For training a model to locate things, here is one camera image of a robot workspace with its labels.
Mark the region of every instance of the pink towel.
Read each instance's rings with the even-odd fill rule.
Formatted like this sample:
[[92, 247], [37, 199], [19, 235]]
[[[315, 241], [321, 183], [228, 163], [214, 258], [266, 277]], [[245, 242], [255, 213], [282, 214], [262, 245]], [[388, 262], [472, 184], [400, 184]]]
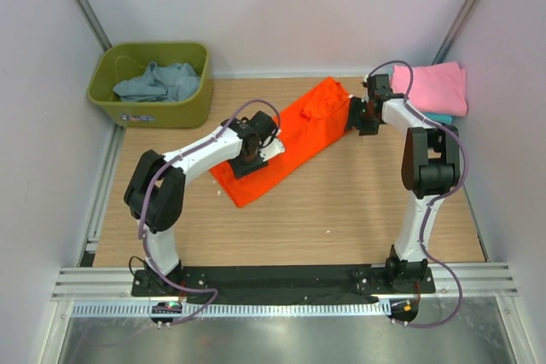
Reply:
[[[411, 103], [423, 113], [467, 115], [465, 101], [467, 71], [456, 62], [435, 66], [414, 67]], [[395, 66], [392, 72], [392, 91], [405, 93], [410, 80], [406, 66]]]

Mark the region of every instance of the metal floor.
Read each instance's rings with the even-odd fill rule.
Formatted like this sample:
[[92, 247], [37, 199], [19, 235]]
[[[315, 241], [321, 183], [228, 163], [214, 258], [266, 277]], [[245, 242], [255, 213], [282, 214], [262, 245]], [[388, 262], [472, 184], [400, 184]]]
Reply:
[[[422, 299], [419, 322], [446, 317], [455, 298]], [[432, 330], [383, 316], [206, 319], [157, 330], [149, 318], [71, 318], [62, 364], [516, 363], [497, 299], [465, 298]], [[139, 332], [135, 337], [116, 344]]]

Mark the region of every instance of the white wall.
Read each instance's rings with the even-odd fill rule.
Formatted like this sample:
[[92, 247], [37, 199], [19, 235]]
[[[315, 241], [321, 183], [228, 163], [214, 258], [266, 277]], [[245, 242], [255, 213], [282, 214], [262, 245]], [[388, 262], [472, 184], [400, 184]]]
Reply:
[[90, 0], [112, 43], [197, 40], [218, 76], [430, 63], [463, 0]]
[[538, 349], [546, 345], [545, 33], [546, 0], [481, 0], [448, 56], [468, 69], [460, 123], [468, 195], [491, 258], [512, 269]]
[[85, 99], [101, 50], [73, 0], [0, 0], [0, 45], [0, 362], [33, 364], [112, 126]]

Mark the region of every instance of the label sticker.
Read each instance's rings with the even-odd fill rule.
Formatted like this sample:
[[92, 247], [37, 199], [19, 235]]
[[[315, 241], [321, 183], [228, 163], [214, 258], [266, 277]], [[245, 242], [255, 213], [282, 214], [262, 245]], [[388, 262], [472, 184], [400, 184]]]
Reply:
[[127, 115], [121, 113], [119, 117], [122, 121], [155, 121], [155, 117], [151, 115]]

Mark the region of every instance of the blue cloth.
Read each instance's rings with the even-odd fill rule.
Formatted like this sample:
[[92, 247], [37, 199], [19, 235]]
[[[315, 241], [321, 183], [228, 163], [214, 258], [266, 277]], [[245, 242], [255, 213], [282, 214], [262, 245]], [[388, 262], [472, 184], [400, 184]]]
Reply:
[[453, 122], [453, 116], [448, 114], [435, 114], [435, 113], [423, 113], [432, 121], [442, 124], [451, 124]]
[[113, 92], [121, 101], [177, 102], [195, 94], [199, 84], [200, 77], [188, 63], [160, 67], [151, 61], [141, 77], [123, 80]]

